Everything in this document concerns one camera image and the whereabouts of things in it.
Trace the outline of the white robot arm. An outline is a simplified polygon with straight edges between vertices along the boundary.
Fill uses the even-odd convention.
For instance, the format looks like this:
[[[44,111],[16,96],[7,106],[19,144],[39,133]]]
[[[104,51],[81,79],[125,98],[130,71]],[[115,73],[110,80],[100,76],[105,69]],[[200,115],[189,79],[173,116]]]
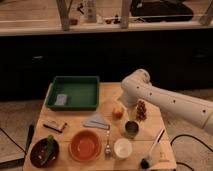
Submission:
[[[213,102],[157,88],[150,82],[144,69],[137,69],[121,82],[119,100],[131,108],[143,99],[161,109],[170,111],[213,135]]]

